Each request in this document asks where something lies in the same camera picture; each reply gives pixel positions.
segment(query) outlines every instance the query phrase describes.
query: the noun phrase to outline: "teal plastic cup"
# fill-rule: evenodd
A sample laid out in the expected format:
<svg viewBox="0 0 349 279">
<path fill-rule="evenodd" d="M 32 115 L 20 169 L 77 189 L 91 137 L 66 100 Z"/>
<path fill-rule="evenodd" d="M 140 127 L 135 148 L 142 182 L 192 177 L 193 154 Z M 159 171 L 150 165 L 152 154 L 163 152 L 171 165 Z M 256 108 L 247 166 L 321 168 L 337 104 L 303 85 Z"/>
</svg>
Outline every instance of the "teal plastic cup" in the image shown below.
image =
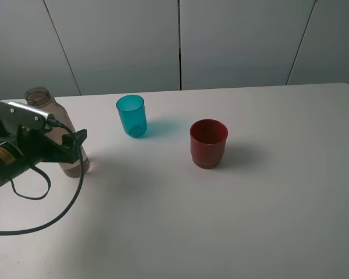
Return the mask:
<svg viewBox="0 0 349 279">
<path fill-rule="evenodd" d="M 146 132 L 145 102 L 141 96 L 124 96 L 117 101 L 116 107 L 127 135 L 137 138 Z"/>
</svg>

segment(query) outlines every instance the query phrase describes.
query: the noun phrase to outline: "white wall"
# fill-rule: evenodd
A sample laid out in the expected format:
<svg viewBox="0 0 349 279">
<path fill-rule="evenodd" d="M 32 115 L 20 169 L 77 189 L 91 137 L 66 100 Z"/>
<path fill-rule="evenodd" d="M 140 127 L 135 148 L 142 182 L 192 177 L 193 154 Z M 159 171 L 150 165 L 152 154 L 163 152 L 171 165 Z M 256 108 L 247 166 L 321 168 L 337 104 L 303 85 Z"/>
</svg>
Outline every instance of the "white wall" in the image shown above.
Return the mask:
<svg viewBox="0 0 349 279">
<path fill-rule="evenodd" d="M 177 0 L 46 0 L 82 95 L 180 89 Z"/>
<path fill-rule="evenodd" d="M 349 0 L 319 0 L 289 84 L 349 84 Z"/>
<path fill-rule="evenodd" d="M 182 88 L 285 85 L 314 0 L 181 0 Z"/>
<path fill-rule="evenodd" d="M 0 0 L 0 100 L 35 86 L 78 95 L 61 44 L 41 0 Z"/>
</svg>

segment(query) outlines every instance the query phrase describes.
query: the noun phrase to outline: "robotic arm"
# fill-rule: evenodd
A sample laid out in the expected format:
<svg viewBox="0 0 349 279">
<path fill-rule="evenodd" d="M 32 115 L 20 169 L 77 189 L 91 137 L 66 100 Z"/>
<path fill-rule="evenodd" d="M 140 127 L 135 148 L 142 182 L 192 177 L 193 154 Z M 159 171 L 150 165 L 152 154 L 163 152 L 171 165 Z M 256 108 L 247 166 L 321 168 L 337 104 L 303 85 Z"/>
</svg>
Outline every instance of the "robotic arm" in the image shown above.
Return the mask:
<svg viewBox="0 0 349 279">
<path fill-rule="evenodd" d="M 62 145 L 45 135 L 54 127 L 64 128 L 69 133 L 62 137 Z M 72 133 L 52 113 L 22 103 L 0 102 L 0 187 L 9 181 L 13 186 L 12 180 L 15 177 L 30 168 L 34 169 L 39 162 L 74 163 L 79 159 L 81 163 L 81 176 L 75 196 L 58 217 L 37 228 L 0 231 L 0 235 L 28 234 L 42 230 L 56 223 L 68 212 L 83 184 L 83 157 L 80 146 L 86 138 L 87 130 Z"/>
</svg>

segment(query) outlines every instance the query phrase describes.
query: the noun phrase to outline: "cup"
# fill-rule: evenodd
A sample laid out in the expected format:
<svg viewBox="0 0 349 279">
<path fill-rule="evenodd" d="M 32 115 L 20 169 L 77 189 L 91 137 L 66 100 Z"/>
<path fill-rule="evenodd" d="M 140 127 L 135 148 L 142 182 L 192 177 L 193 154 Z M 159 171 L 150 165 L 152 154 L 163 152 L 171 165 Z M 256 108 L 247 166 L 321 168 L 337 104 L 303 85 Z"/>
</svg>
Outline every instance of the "cup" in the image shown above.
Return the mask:
<svg viewBox="0 0 349 279">
<path fill-rule="evenodd" d="M 224 124 L 213 119 L 195 122 L 190 128 L 190 151 L 194 163 L 213 169 L 222 159 L 228 132 Z"/>
<path fill-rule="evenodd" d="M 127 135 L 137 138 L 146 132 L 145 105 L 141 96 L 124 96 L 117 101 L 116 107 Z"/>
</svg>

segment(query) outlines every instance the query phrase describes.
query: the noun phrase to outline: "bottle neck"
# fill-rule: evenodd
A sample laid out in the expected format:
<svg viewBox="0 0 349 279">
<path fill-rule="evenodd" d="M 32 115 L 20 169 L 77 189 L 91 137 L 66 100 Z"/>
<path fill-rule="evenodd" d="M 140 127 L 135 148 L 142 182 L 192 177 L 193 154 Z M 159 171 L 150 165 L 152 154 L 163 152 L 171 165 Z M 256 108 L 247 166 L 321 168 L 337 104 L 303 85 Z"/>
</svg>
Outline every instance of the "bottle neck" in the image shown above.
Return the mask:
<svg viewBox="0 0 349 279">
<path fill-rule="evenodd" d="M 42 108 L 53 101 L 53 96 L 44 87 L 36 87 L 26 91 L 25 99 L 29 106 Z"/>
</svg>

